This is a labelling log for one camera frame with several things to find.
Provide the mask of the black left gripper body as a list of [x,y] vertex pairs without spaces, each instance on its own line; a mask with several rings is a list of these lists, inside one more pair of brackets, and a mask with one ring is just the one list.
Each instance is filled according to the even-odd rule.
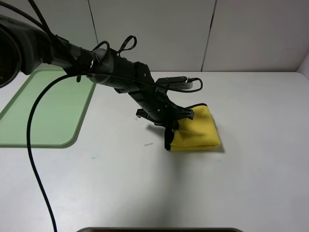
[[147,93],[135,91],[129,96],[141,107],[136,112],[138,118],[144,118],[157,126],[178,128],[178,114],[180,107],[174,104],[161,92]]

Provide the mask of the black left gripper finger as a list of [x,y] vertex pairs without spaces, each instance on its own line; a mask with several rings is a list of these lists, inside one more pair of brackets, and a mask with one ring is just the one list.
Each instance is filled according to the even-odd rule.
[[167,151],[172,150],[172,142],[174,140],[174,132],[172,128],[165,128],[164,131],[164,148]]
[[181,120],[181,119],[190,119],[193,120],[194,119],[194,111],[192,109],[181,109],[178,113],[177,113],[177,119]]

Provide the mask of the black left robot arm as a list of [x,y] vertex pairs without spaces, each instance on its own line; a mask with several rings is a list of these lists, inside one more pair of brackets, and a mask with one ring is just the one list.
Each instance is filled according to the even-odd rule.
[[0,18],[0,85],[18,73],[28,79],[0,113],[0,145],[25,147],[27,131],[34,147],[65,148],[79,134],[95,86],[127,93],[140,108],[137,116],[177,129],[194,112],[167,97],[170,83],[191,84],[186,77],[152,79],[147,65],[130,62],[111,49],[92,51],[13,18]]

